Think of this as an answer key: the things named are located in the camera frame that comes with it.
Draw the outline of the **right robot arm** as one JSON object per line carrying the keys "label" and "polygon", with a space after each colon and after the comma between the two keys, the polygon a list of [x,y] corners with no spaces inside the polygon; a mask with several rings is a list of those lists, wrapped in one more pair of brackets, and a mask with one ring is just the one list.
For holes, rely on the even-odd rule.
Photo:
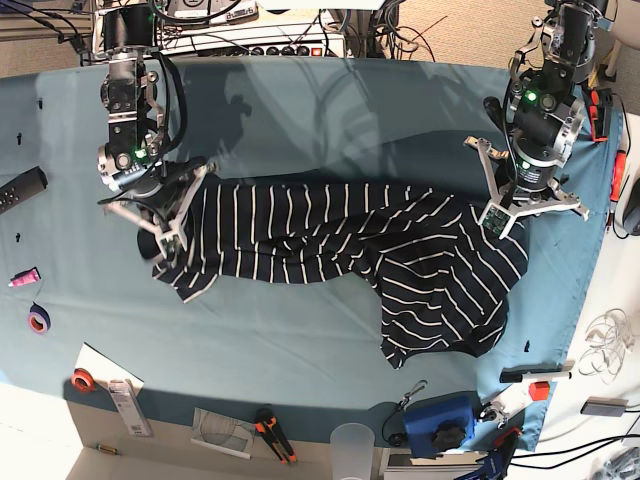
{"label": "right robot arm", "polygon": [[168,158],[186,134],[188,109],[179,71],[158,44],[163,15],[156,4],[112,7],[100,15],[108,140],[98,151],[97,170],[114,194],[99,204],[138,227],[140,239],[151,244],[149,259],[170,262],[188,247],[186,218],[215,166],[202,156]]}

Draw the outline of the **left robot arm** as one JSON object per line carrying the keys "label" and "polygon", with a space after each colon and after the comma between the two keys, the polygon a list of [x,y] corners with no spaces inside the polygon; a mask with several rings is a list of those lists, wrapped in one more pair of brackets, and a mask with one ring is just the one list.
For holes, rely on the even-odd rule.
{"label": "left robot arm", "polygon": [[554,1],[543,18],[532,20],[528,43],[517,49],[502,98],[483,101],[507,149],[469,136],[466,146],[479,156],[490,198],[478,225],[500,239],[516,222],[546,212],[589,210],[556,178],[569,160],[586,118],[585,102],[575,94],[595,51],[594,31],[605,19],[605,1]]}

